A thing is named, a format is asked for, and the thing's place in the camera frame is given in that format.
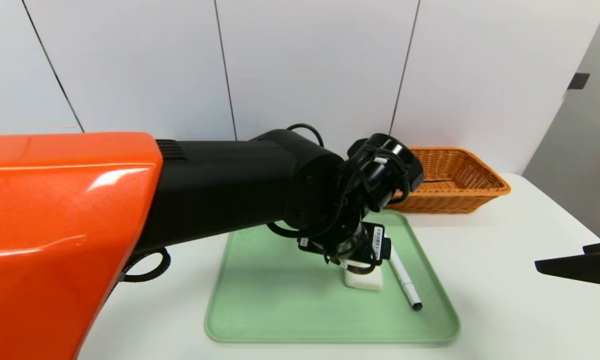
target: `black robot arm segment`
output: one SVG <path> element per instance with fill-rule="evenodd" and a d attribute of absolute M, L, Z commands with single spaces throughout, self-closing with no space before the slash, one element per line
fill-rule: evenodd
<path fill-rule="evenodd" d="M 422 179 L 419 160 L 385 134 L 355 142 L 346 161 L 288 129 L 250 141 L 157 142 L 163 168 L 134 254 L 268 224 L 278 235 L 307 239 L 303 250 L 327 261 L 355 255 L 381 264 L 386 252 L 361 250 L 370 244 L 362 219 Z"/>

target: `black cable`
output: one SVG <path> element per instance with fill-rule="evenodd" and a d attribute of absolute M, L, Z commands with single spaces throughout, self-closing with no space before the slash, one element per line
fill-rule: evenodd
<path fill-rule="evenodd" d="M 153 255 L 153 254 L 162 255 L 162 260 L 155 269 L 152 269 L 151 271 L 149 271 L 147 273 L 143 273 L 142 275 L 128 275 L 127 274 L 127 272 L 130 271 L 131 268 L 135 264 L 140 262 L 140 260 L 146 258 L 149 255 Z M 164 272 L 167 271 L 167 269 L 169 268 L 170 264 L 171 264 L 171 257 L 169 255 L 169 253 L 167 252 L 167 249 L 165 249 L 163 247 L 157 248 L 157 249 L 152 249 L 152 250 L 141 252 L 141 253 L 137 253 L 136 255 L 132 255 L 131 257 L 129 257 L 129 260 L 126 261 L 126 264 L 124 265 L 124 268 L 122 269 L 122 273 L 124 273 L 124 278 L 122 278 L 122 281 L 124 281 L 126 283 L 141 283 L 143 281 L 153 280 L 153 279 L 157 278 L 158 276 L 164 274 Z"/>
<path fill-rule="evenodd" d="M 320 146 L 322 146 L 324 148 L 324 141 L 322 141 L 322 136 L 320 136 L 320 133 L 315 129 L 315 127 L 308 125 L 308 123 L 296 123 L 294 125 L 287 127 L 286 129 L 287 130 L 307 129 L 310 132 L 312 132 L 313 135 L 315 135 L 315 137 L 318 139 L 318 144 L 320 144 Z"/>

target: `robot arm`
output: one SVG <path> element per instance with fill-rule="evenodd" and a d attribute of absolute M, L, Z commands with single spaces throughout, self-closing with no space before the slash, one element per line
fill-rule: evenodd
<path fill-rule="evenodd" d="M 384 134 L 348 155 L 283 129 L 252 141 L 0 136 L 0 360 L 75 358 L 124 265 L 189 240 L 268 224 L 369 271 L 390 251 L 371 249 L 362 219 L 415 189 L 422 168 Z"/>
<path fill-rule="evenodd" d="M 357 141 L 346 161 L 288 129 L 252 141 L 157 143 L 164 163 L 136 254 L 268 224 L 282 237 L 306 239 L 301 249 L 327 262 L 352 258 L 371 268 L 349 271 L 370 272 L 391 244 L 377 256 L 362 219 L 423 179 L 413 153 L 384 134 Z"/>

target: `white sponge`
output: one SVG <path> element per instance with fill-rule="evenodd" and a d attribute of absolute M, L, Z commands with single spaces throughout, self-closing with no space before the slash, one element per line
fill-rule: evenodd
<path fill-rule="evenodd" d="M 346 264 L 361 268 L 366 268 L 369 266 L 368 264 L 352 260 L 347 260 Z M 347 270 L 344 270 L 344 272 L 345 284 L 350 288 L 379 292 L 384 285 L 384 281 L 382 281 L 382 269 L 379 266 L 376 266 L 375 269 L 373 269 L 373 271 L 367 275 L 358 275 Z"/>

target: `white marker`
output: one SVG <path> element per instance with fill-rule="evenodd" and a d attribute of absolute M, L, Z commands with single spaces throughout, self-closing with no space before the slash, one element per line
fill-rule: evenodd
<path fill-rule="evenodd" d="M 402 289 L 404 293 L 407 294 L 407 298 L 411 303 L 411 307 L 413 310 L 422 309 L 422 301 L 418 296 L 418 292 L 416 291 L 416 287 L 414 287 L 413 282 L 407 273 L 407 269 L 404 268 L 402 261 L 400 261 L 400 256 L 398 256 L 398 252 L 391 244 L 391 267 L 393 267 L 393 271 L 398 276 L 398 280 L 400 280 L 400 284 L 402 285 Z"/>

